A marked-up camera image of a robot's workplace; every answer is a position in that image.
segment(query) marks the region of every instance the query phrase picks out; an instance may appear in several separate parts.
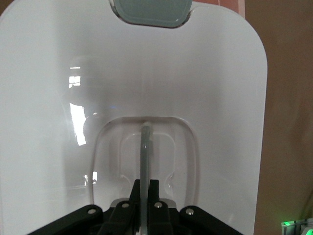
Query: silver bolt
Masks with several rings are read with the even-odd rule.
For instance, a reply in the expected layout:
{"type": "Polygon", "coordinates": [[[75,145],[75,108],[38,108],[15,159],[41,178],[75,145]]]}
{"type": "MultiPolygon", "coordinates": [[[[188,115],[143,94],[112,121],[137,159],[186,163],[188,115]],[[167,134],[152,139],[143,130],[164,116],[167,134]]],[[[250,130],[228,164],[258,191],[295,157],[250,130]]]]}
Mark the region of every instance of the silver bolt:
{"type": "Polygon", "coordinates": [[[128,203],[124,203],[124,204],[122,205],[122,208],[127,208],[127,207],[129,207],[129,204],[128,204],[128,203]]]}
{"type": "Polygon", "coordinates": [[[96,213],[96,211],[97,211],[96,209],[90,209],[87,213],[88,214],[94,214],[94,213],[96,213]]]}
{"type": "Polygon", "coordinates": [[[195,211],[193,209],[188,208],[186,210],[186,214],[188,214],[188,215],[193,215],[194,213],[195,213],[195,211]]]}
{"type": "Polygon", "coordinates": [[[155,203],[155,207],[156,208],[161,208],[163,205],[162,205],[162,203],[160,203],[160,202],[156,202],[155,203]]]}

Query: gray plastic latch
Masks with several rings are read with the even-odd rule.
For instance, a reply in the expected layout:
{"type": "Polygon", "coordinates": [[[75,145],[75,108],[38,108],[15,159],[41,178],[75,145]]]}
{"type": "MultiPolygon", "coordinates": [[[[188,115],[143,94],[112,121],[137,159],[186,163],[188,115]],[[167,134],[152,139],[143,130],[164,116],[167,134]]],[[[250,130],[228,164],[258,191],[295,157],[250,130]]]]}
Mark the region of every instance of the gray plastic latch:
{"type": "Polygon", "coordinates": [[[114,0],[119,16],[130,24],[175,28],[188,16],[192,0],[114,0]]]}

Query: brown floor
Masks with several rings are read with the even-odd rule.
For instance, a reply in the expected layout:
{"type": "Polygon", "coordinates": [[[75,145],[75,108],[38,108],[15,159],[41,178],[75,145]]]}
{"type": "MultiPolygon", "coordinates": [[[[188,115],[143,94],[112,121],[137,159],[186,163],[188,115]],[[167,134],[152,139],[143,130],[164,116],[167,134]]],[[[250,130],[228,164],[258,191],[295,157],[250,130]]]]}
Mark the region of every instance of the brown floor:
{"type": "Polygon", "coordinates": [[[245,5],[268,57],[255,235],[278,235],[281,222],[313,217],[313,1],[245,5]]]}

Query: translucent tube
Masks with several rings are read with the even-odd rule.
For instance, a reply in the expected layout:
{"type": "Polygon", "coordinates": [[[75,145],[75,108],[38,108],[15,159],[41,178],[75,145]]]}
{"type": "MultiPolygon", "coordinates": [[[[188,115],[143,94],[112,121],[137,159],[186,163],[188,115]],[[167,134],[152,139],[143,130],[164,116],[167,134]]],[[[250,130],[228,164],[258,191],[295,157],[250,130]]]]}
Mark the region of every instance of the translucent tube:
{"type": "Polygon", "coordinates": [[[147,235],[148,189],[149,189],[149,156],[152,147],[152,128],[150,122],[141,126],[140,143],[140,234],[147,235]]]}

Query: white plastic container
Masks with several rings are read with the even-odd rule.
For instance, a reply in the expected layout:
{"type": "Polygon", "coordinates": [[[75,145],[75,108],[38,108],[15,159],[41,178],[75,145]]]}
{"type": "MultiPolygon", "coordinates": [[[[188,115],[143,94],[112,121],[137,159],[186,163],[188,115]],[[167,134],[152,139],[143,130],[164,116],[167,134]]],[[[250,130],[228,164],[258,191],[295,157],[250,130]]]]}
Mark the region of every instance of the white plastic container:
{"type": "Polygon", "coordinates": [[[1,234],[128,197],[145,121],[160,196],[253,234],[266,77],[258,35],[220,6],[194,2],[168,29],[107,0],[15,0],[0,18],[1,234]]]}

